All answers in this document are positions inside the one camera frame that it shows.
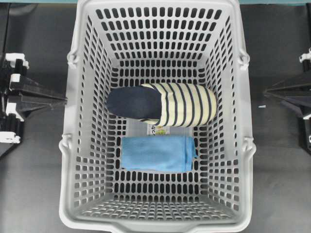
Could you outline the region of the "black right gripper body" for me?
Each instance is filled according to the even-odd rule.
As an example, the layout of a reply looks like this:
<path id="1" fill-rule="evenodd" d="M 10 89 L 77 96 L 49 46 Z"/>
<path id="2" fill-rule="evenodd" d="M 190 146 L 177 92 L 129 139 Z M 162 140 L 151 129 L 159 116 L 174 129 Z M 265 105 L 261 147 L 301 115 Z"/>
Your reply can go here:
<path id="1" fill-rule="evenodd" d="M 300 106 L 302 117 L 299 119 L 299 144 L 305 152 L 311 154 L 311 49 L 299 57 L 303 66 L 302 85 L 303 104 Z"/>

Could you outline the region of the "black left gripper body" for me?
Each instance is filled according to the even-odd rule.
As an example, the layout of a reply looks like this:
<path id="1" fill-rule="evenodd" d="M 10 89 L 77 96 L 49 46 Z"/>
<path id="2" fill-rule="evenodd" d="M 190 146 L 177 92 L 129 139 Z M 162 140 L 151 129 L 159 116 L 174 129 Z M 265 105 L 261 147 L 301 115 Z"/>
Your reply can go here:
<path id="1" fill-rule="evenodd" d="M 20 143 L 24 117 L 17 112 L 17 92 L 10 85 L 27 74 L 29 62 L 23 53 L 6 53 L 0 59 L 0 142 Z"/>

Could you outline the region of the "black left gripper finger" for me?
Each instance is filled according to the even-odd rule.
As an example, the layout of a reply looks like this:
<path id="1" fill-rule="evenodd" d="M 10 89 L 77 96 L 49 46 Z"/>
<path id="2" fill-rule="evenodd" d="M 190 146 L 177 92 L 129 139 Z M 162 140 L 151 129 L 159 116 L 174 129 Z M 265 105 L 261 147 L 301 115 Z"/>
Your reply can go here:
<path id="1" fill-rule="evenodd" d="M 47 97 L 52 99 L 63 99 L 64 95 L 41 85 L 34 80 L 22 75 L 11 75 L 10 77 L 10 91 L 19 91 L 22 93 Z"/>
<path id="2" fill-rule="evenodd" d="M 24 115 L 41 109 L 54 109 L 67 103 L 67 99 L 17 95 L 8 97 L 8 114 Z"/>

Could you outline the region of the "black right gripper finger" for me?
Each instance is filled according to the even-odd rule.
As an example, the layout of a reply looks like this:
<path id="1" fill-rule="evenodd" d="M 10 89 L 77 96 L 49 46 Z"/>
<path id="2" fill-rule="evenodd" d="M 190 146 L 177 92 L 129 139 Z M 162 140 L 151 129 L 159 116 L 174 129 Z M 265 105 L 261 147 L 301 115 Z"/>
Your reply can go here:
<path id="1" fill-rule="evenodd" d="M 311 93 L 278 91 L 271 93 L 264 92 L 264 95 L 279 100 L 281 104 L 293 110 L 300 118 L 311 118 Z"/>
<path id="2" fill-rule="evenodd" d="M 266 89 L 266 93 L 278 91 L 311 92 L 311 73 L 303 72 L 294 77 L 286 78 Z"/>

